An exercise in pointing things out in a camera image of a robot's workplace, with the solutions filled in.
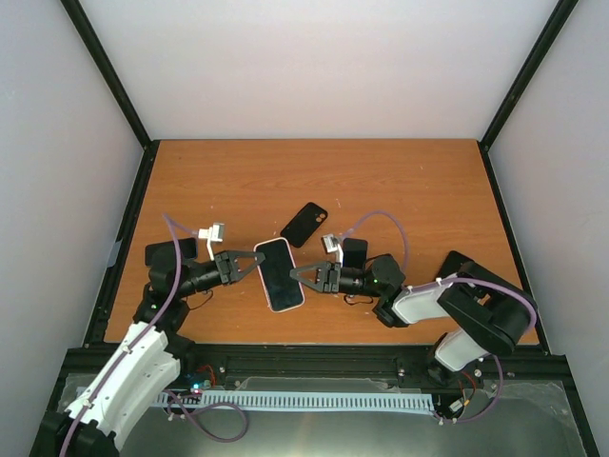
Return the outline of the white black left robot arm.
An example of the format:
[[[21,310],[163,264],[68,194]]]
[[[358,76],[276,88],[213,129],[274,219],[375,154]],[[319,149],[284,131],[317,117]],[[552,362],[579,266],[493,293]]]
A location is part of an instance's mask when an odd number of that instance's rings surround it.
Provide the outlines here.
[[[64,411],[45,414],[36,456],[117,456],[158,395],[198,371],[192,340],[179,329],[187,297],[236,284],[265,260],[255,251],[224,250],[206,262],[183,256],[180,244],[158,248],[128,331],[104,367]]]

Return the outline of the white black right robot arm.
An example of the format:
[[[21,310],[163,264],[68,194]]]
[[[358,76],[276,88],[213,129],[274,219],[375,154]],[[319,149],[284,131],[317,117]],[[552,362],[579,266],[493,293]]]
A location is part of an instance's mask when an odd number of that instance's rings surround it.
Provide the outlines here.
[[[294,268],[289,275],[319,293],[375,299],[373,313],[388,328],[451,318],[458,328],[440,337],[425,363],[427,376],[446,386],[480,358],[511,355],[521,337],[536,326],[538,312],[531,295],[456,251],[442,267],[444,277],[420,286],[404,283],[405,274],[389,254],[360,268],[321,262]]]

